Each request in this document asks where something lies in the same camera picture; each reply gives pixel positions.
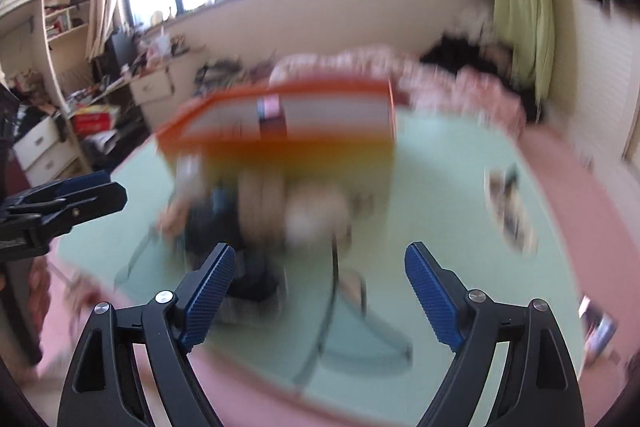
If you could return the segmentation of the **mint cartoon lap table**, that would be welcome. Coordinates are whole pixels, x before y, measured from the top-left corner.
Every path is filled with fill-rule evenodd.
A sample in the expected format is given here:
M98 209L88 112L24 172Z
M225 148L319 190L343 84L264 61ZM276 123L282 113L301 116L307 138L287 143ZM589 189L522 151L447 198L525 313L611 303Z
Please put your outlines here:
M570 266L518 150L473 119L183 116L56 254L130 314L176 426L579 426ZM190 397L204 392L204 407Z

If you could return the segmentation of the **black clothes pile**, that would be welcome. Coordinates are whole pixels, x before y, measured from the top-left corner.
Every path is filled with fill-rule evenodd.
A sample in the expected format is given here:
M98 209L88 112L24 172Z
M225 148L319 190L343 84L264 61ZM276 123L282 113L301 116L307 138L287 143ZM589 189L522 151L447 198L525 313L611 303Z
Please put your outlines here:
M526 84L515 74L512 58L512 49L500 42L481 46L464 37L443 34L431 49L420 55L419 62L438 66L451 74L472 67L477 72L496 76L506 91L520 98L526 121L533 124L544 112L537 101L535 86Z

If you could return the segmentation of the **pink crumpled blanket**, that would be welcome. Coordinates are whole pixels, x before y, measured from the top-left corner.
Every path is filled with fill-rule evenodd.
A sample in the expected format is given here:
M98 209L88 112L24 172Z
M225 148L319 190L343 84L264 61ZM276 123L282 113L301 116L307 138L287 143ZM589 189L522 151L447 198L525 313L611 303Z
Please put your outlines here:
M293 54L274 65L271 86L311 77L346 76L387 81L394 97L430 114L468 116L518 139L526 126L521 99L498 76L466 65L459 72L423 64L392 46L358 46L335 54Z

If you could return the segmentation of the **white bedside desk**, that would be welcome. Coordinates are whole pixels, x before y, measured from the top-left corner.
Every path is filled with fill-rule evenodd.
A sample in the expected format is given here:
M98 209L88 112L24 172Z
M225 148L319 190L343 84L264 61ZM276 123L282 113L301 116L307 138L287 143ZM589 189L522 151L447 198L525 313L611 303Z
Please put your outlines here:
M89 105L125 107L127 102L131 102L141 110L146 127L153 133L170 121L178 108L192 98L196 73L209 57L206 46L192 48L149 74L117 81L114 88L96 96Z

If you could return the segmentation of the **orange gradient storage box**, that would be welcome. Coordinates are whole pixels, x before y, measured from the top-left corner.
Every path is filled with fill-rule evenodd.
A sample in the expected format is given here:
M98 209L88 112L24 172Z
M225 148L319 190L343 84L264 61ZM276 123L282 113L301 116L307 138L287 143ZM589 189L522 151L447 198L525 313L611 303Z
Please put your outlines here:
M169 165L196 155L209 179L255 169L382 192L395 160L394 94L387 80L345 76L237 87L193 101L156 139Z

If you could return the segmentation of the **items in table slot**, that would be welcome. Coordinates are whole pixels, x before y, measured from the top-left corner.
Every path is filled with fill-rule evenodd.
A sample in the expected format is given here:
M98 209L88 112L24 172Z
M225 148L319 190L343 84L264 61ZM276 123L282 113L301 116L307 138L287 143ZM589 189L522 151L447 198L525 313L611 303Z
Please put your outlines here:
M512 251L533 256L538 237L530 222L520 189L518 167L506 170L487 170L484 173L484 192L487 210L495 226Z

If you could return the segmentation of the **white fluffy pompom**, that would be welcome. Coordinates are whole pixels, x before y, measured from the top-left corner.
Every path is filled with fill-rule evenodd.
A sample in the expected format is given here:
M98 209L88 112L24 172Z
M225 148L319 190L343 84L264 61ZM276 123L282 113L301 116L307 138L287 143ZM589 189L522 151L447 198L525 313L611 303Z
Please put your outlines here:
M284 239L291 247L322 241L349 241L352 212L349 198L341 187L329 183L307 182L294 185L286 196Z

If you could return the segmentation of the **red tissue box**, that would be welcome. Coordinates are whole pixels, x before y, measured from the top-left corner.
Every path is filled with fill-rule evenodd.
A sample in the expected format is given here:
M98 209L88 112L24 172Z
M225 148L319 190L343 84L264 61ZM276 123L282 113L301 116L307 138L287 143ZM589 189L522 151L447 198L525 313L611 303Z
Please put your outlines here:
M78 109L72 123L77 134L93 135L114 129L119 115L119 106L91 105Z

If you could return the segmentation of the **doll with plastic-wrapped head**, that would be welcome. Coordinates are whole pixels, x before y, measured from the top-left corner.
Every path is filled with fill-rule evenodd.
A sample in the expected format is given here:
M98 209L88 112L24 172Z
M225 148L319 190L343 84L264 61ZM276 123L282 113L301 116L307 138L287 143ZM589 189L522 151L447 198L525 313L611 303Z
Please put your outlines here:
M211 184L204 158L182 155L175 169L175 192L156 221L165 239L186 233L203 210L215 218L222 231L246 246L284 242L285 179L269 171L242 170L233 183Z

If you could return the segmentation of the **black lace-trimmed garment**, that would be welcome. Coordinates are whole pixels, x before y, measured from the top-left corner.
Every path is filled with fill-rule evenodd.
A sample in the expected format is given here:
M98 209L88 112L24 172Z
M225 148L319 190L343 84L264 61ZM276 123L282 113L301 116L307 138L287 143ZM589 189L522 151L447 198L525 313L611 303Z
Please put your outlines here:
M265 251L248 245L240 229L236 194L221 186L189 210L183 245L192 269L200 269L219 243L235 251L235 276L227 291L229 303L253 306L259 312L280 305L283 272L267 259Z

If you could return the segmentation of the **pink bed sheet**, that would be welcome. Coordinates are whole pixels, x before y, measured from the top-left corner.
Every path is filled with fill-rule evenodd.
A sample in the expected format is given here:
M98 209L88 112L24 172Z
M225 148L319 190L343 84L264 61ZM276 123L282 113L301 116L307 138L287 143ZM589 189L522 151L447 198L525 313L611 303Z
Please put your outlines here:
M626 363L639 348L639 251L623 218L592 173L578 164L559 133L548 126L525 130L520 151L547 197L567 247L580 291L618 322L614 346L622 358L604 357L579 378L587 425L597 425L627 384ZM358 418L320 411L259 388L235 371L214 378L207 390L230 397L235 426L259 426L269 416L280 426L358 426Z

